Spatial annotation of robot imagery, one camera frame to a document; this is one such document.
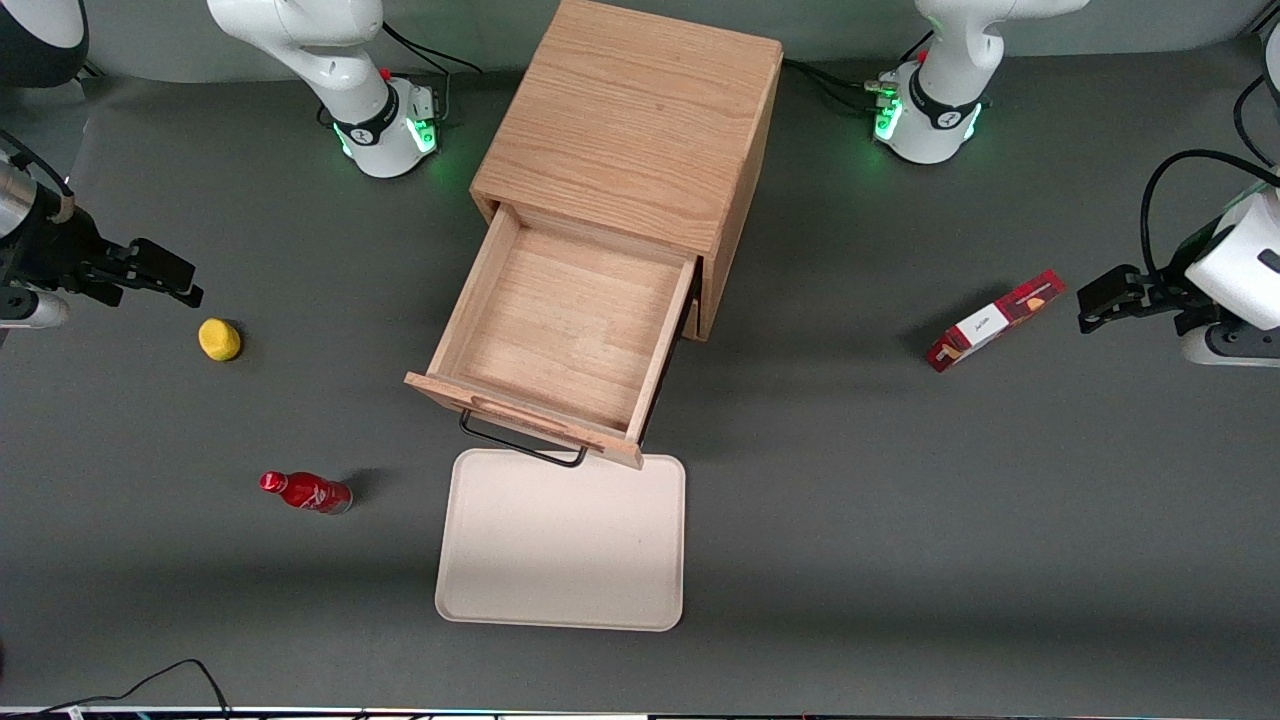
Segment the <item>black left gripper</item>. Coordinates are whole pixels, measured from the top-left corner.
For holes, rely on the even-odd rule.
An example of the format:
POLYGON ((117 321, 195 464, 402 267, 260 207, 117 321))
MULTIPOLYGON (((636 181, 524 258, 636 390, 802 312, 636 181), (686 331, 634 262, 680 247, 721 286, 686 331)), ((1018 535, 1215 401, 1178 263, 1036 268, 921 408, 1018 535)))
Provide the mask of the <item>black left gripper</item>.
POLYGON ((1178 337, 1216 324, 1217 304, 1194 286, 1183 284, 1184 275, 1174 273, 1170 281, 1165 272, 1144 275, 1138 266, 1123 264, 1098 278, 1098 291, 1078 290, 1079 332, 1091 334, 1111 322, 1133 316, 1135 311, 1138 318, 1171 313, 1178 337))

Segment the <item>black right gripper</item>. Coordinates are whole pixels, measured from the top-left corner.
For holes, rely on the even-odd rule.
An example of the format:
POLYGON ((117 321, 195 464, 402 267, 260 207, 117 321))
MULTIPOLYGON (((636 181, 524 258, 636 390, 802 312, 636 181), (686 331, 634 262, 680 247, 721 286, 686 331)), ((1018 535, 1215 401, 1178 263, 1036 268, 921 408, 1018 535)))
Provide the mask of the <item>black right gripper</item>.
POLYGON ((151 240, 127 249, 105 240, 69 199, 3 200, 1 284, 67 291, 116 307, 124 290, 147 290, 200 307, 195 266, 151 240), (134 281, 132 272, 146 281, 134 281))

